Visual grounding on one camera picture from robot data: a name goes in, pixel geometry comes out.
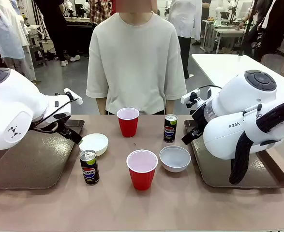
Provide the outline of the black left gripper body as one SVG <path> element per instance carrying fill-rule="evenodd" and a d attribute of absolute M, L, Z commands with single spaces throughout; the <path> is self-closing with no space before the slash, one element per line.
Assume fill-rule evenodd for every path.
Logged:
<path fill-rule="evenodd" d="M 49 115 L 39 121 L 31 123 L 31 130 L 41 133 L 62 133 L 68 129 L 65 123 L 70 115 L 65 113 Z"/>

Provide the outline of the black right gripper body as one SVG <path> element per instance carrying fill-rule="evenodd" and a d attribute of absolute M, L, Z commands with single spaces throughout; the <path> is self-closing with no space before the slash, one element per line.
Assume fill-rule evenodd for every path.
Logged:
<path fill-rule="evenodd" d="M 204 116 L 204 108 L 205 108 L 205 105 L 201 105 L 192 114 L 192 118 L 196 123 L 196 129 L 199 130 L 200 132 L 203 132 L 204 128 L 208 124 L 208 122 L 207 122 L 207 120 Z"/>

